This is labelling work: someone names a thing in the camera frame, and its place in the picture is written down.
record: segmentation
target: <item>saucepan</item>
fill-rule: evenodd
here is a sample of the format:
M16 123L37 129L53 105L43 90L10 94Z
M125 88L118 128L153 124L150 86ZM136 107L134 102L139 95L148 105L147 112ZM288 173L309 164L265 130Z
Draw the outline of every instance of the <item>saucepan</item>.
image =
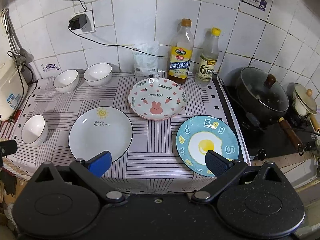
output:
M295 83L292 93L292 106L301 118L310 118L313 128L320 133L320 126L315 118L317 114L317 104L312 97L312 90Z
M255 67L246 67L237 80L236 91L246 116L255 126L266 127L278 122L294 148L303 153L302 141L284 119L289 99L275 76Z

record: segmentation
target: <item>stove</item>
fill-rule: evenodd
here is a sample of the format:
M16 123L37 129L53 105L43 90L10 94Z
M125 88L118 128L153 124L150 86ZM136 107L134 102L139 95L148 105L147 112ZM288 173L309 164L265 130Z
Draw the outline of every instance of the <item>stove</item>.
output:
M244 110L230 97L231 95L237 99L236 88L226 86L224 89L227 89L226 95L239 123L251 160L264 160L265 158L278 157L297 152L278 123L265 127L253 126L245 116ZM298 117L292 107L288 108L284 118L293 128L314 131L310 121ZM305 151L316 150L317 136L315 134L303 131L295 132L303 142Z

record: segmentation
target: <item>power outlet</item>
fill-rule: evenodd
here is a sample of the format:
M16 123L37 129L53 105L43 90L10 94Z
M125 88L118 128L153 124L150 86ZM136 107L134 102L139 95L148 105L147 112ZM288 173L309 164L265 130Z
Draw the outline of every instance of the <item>power outlet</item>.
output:
M81 29L73 30L73 32L76 34L94 33L96 31L96 29L94 27L93 12L92 11L81 12L81 13L75 14L74 16L79 15L79 14L86 15L87 23Z

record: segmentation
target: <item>vinegar bottle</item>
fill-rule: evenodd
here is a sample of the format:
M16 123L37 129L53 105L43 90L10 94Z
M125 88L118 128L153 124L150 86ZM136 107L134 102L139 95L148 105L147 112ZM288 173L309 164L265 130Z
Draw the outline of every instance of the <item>vinegar bottle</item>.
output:
M211 36L204 41L203 50L200 56L200 63L196 72L195 82L199 86L206 86L209 84L214 65L219 56L218 41L221 30L212 28Z
M168 78L178 84L184 84L187 81L190 67L193 45L195 43L190 27L191 20L182 19L180 30L170 42L171 54Z

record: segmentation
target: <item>plastic bag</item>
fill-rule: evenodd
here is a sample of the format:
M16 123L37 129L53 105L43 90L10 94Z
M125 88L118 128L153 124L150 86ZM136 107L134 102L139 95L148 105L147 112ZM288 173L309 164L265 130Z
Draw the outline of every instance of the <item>plastic bag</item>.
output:
M159 42L145 43L135 45L134 49L158 55ZM137 77L159 77L158 75L158 57L147 55L139 51L133 51L134 74Z

